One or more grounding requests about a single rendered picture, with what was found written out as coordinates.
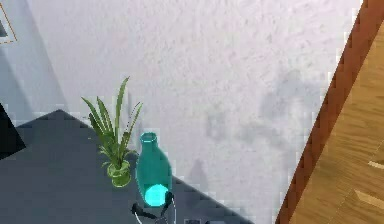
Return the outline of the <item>green potted house plant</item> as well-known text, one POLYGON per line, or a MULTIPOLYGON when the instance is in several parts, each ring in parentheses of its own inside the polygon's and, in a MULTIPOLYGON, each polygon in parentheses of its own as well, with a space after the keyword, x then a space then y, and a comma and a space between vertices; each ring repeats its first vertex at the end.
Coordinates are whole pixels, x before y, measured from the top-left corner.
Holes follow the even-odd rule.
POLYGON ((131 120, 127 124, 127 129, 122 135, 119 135, 123 98, 128 81, 129 77, 126 77, 119 87, 114 118, 111 118, 104 102, 99 97, 96 98, 96 106, 88 99, 82 97, 82 100, 90 110, 88 119, 91 127, 99 139, 99 154, 103 154, 108 158, 102 164, 102 167, 106 167, 107 175, 111 179, 112 185, 116 188, 123 188, 131 181, 130 163, 126 160, 126 157, 129 154, 137 154, 137 151, 130 149, 128 144, 143 106, 141 102, 135 105, 131 112, 131 120))

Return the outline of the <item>dark grey stand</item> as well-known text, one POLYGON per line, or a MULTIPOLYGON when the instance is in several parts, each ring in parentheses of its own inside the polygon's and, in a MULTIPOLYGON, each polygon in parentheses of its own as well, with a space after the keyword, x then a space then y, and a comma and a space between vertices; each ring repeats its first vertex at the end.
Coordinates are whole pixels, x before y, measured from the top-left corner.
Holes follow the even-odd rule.
MULTIPOLYGON (((15 128, 26 147, 0 160, 0 224, 138 224, 134 203, 160 216, 134 181, 112 185, 95 132, 78 119, 57 110, 15 128)), ((254 224, 177 178, 172 192, 176 224, 254 224)))

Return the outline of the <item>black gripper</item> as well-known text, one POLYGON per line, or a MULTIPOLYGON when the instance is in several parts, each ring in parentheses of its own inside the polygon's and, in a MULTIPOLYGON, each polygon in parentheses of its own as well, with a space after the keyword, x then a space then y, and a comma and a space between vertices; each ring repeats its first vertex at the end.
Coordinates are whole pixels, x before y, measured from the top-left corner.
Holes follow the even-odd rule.
POLYGON ((161 210, 159 218, 154 214, 145 212, 138 203, 134 203, 132 205, 131 213, 135 217, 138 224, 143 224, 143 218, 147 218, 155 224, 176 224, 177 210, 174 194, 172 192, 167 192, 165 194, 165 204, 161 210))

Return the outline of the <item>framed wall picture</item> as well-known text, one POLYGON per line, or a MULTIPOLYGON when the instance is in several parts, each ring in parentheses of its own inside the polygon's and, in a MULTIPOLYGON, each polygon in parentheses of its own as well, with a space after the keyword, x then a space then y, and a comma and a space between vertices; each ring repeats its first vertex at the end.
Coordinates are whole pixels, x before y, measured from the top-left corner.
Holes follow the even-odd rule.
POLYGON ((0 2, 0 45, 16 42, 15 31, 8 18, 3 4, 0 2))

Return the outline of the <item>teal glass bottle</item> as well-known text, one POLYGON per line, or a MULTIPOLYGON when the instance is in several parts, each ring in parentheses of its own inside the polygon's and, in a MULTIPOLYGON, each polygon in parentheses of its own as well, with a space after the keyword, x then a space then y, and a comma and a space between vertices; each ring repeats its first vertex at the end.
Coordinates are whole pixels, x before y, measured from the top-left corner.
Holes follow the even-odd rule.
POLYGON ((158 146, 157 135, 145 132, 140 136, 142 151, 136 164, 136 181, 143 201, 151 207, 163 206, 172 189, 172 169, 158 146))

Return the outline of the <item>black flat object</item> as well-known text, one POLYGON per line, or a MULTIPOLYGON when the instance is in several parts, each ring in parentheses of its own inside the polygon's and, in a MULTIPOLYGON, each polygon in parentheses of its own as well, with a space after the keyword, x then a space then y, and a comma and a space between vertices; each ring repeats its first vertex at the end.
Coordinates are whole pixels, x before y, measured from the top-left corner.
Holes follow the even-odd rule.
POLYGON ((23 150, 25 147, 24 141, 11 122, 4 106, 0 103, 0 160, 23 150))

